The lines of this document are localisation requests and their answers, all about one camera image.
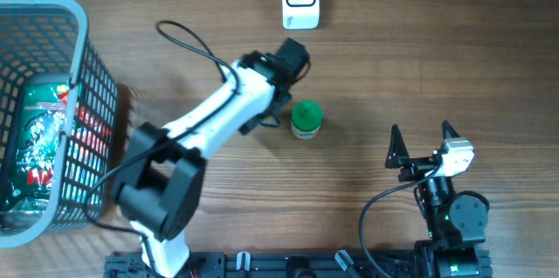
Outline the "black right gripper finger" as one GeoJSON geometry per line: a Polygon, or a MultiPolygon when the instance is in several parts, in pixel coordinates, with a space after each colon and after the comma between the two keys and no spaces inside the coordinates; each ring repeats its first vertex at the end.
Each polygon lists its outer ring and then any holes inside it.
{"type": "Polygon", "coordinates": [[[447,120],[442,122],[442,136],[444,140],[452,138],[460,138],[460,134],[452,127],[447,120]]]}
{"type": "Polygon", "coordinates": [[[397,169],[410,164],[410,155],[406,149],[404,139],[397,124],[391,127],[390,146],[386,156],[384,167],[386,169],[397,169]]]}

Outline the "green lid seasoning jar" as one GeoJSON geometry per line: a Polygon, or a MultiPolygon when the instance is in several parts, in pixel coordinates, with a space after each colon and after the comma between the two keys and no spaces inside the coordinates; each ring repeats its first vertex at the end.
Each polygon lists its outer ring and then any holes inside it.
{"type": "Polygon", "coordinates": [[[292,110],[291,130],[296,137],[309,140],[318,134],[322,120],[323,113],[316,102],[301,101],[292,110]]]}

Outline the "green 3M gloves packet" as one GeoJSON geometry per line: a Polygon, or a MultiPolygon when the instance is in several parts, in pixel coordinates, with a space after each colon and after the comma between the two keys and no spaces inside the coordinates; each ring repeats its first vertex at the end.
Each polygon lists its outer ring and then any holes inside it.
{"type": "Polygon", "coordinates": [[[62,73],[36,76],[18,96],[16,134],[10,139],[8,173],[1,183],[1,214],[30,223],[51,205],[56,181],[61,183],[57,219],[83,217],[82,205],[100,206],[112,143],[116,87],[91,78],[71,87],[62,73]]]}

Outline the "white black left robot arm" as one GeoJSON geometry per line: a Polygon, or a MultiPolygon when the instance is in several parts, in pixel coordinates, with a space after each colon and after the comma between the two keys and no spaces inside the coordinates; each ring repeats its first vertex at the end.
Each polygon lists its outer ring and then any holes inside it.
{"type": "Polygon", "coordinates": [[[310,63],[306,47],[286,39],[275,53],[251,52],[224,66],[225,83],[196,108],[161,128],[145,122],[116,171],[112,200],[142,240],[155,277],[174,277],[190,257],[184,228],[201,198],[207,163],[235,133],[248,134],[292,98],[310,63]]]}

